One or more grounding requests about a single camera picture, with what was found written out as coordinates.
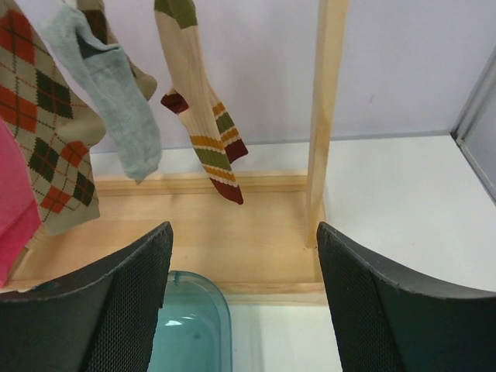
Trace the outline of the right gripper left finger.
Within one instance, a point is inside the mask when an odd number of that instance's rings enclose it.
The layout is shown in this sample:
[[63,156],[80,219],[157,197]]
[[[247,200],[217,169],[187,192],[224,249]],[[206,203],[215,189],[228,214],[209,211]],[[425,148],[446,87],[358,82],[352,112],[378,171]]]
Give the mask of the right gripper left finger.
[[3,371],[146,371],[163,307],[173,229],[28,291],[1,295]]

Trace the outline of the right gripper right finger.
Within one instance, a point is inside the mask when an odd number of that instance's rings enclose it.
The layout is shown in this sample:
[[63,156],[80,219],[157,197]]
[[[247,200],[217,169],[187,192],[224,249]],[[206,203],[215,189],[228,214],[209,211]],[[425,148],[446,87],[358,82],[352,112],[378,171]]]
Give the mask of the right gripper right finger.
[[326,222],[319,263],[344,371],[493,371],[495,293],[430,277]]

